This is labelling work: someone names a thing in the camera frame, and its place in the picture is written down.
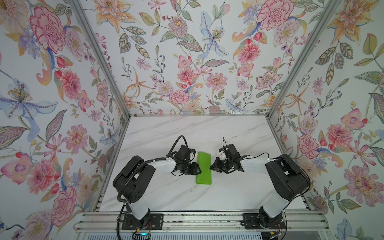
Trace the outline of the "green square paper sheet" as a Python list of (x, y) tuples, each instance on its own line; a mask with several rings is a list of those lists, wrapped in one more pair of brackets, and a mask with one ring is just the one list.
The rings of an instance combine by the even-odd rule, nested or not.
[(198, 152), (197, 163), (202, 172), (196, 176), (196, 184), (211, 185), (212, 184), (212, 173), (210, 170), (211, 155), (204, 152)]

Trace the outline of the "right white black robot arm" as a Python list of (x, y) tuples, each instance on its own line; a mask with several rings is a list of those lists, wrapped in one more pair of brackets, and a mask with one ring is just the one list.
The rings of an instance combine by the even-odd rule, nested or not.
[(225, 174), (236, 171), (255, 172), (269, 176), (274, 190), (255, 217), (256, 223), (265, 229), (278, 220), (289, 204), (311, 186), (308, 174), (289, 155), (282, 154), (272, 159), (268, 153), (255, 157), (242, 156), (233, 144), (219, 149), (218, 157), (210, 166), (210, 170)]

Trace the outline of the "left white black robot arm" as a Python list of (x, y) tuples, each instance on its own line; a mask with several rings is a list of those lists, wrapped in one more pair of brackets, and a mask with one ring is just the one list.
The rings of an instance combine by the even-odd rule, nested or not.
[(124, 204), (127, 212), (136, 221), (149, 218), (150, 209), (141, 199), (145, 194), (152, 178), (155, 175), (180, 173), (183, 175), (198, 176), (202, 170), (194, 162), (196, 150), (181, 145), (176, 152), (170, 152), (165, 157), (144, 160), (134, 156), (113, 180), (116, 189), (117, 201)]

